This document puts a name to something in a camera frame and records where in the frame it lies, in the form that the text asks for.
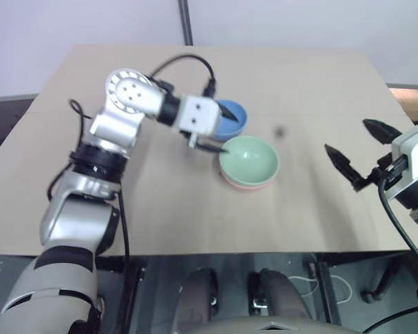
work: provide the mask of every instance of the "table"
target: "table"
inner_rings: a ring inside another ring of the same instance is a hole
[[[281,169],[267,188],[239,192],[223,181],[214,155],[189,150],[181,136],[149,120],[127,166],[123,189],[133,255],[246,252],[350,252],[407,249],[370,186],[355,193],[333,168],[324,143],[363,175],[389,151],[362,125],[377,118],[412,126],[365,56],[345,50],[225,47],[75,47],[0,148],[0,254],[37,255],[47,185],[77,140],[67,100],[94,114],[107,75],[120,67],[148,73],[180,52],[208,59],[217,98],[249,113],[245,134],[269,141]],[[162,78],[200,93],[207,79],[183,61]],[[275,135],[278,128],[284,136]],[[418,227],[392,206],[418,246]],[[123,253],[121,231],[108,255]]]

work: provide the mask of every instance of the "bowl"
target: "bowl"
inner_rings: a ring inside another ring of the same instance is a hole
[[[238,136],[222,146],[228,152],[219,155],[222,175],[243,189],[257,189],[269,183],[279,171],[279,156],[264,140]]]
[[[242,133],[248,121],[248,116],[245,108],[237,102],[230,100],[218,100],[217,102],[225,106],[238,119],[238,122],[236,122],[225,117],[220,118],[217,131],[212,138],[216,141],[228,141]]]

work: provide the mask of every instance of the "white wall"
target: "white wall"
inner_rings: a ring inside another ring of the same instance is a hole
[[[40,91],[77,44],[182,45],[174,0],[0,0],[0,97]]]
[[[189,11],[195,45],[357,49],[387,83],[418,85],[418,0],[189,0]]]

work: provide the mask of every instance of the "black pole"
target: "black pole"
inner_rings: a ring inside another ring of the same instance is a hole
[[[192,39],[192,29],[190,28],[189,6],[187,0],[178,0],[180,9],[181,26],[183,28],[183,36],[185,45],[194,45]]]

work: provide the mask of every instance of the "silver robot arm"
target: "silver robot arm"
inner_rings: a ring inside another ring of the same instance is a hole
[[[25,268],[0,315],[0,334],[96,333],[100,323],[95,256],[111,246],[119,211],[107,202],[121,179],[144,118],[185,135],[197,148],[222,111],[212,99],[175,97],[143,74],[117,70],[107,97],[70,154],[40,225],[44,251]]]

